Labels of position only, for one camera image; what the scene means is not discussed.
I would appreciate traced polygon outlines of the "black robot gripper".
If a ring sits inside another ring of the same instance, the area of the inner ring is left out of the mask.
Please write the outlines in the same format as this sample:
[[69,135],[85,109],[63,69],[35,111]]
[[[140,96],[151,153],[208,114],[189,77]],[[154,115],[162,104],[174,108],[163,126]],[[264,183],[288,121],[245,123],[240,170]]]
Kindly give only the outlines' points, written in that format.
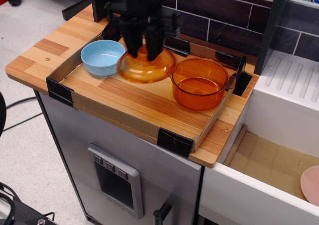
[[162,53],[164,36],[180,34],[179,13],[162,6],[162,0],[108,0],[104,9],[134,58],[143,45],[143,35],[146,36],[148,60],[153,61]]

